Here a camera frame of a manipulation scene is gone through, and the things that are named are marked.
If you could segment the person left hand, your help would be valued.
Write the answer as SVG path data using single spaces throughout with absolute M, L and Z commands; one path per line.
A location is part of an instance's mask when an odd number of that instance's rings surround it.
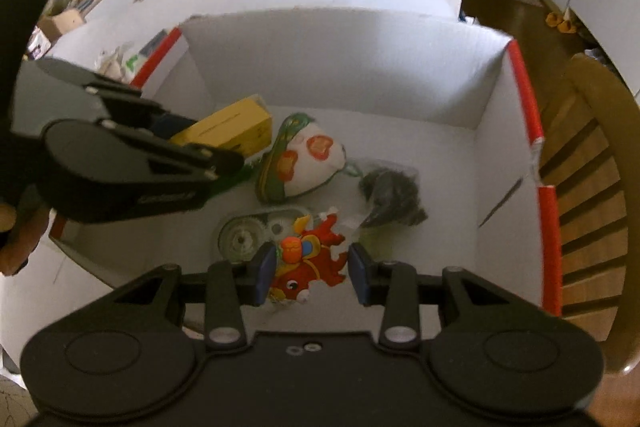
M 17 210 L 1 203 L 1 274 L 12 277 L 28 263 L 49 225 L 50 209 L 40 206 L 18 217 Z

